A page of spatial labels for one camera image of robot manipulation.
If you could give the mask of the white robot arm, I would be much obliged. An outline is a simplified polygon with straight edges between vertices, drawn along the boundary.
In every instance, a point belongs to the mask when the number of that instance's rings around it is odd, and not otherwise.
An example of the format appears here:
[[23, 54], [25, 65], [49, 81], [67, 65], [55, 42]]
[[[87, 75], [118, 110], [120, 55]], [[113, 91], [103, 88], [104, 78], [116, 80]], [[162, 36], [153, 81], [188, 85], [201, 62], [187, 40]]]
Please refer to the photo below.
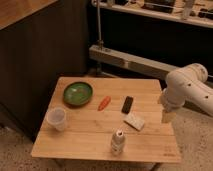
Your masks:
[[166, 75], [167, 87], [162, 91], [159, 102], [163, 106], [162, 123], [169, 123], [174, 112], [189, 101], [213, 117], [213, 88], [205, 84], [207, 69], [193, 63], [177, 68]]

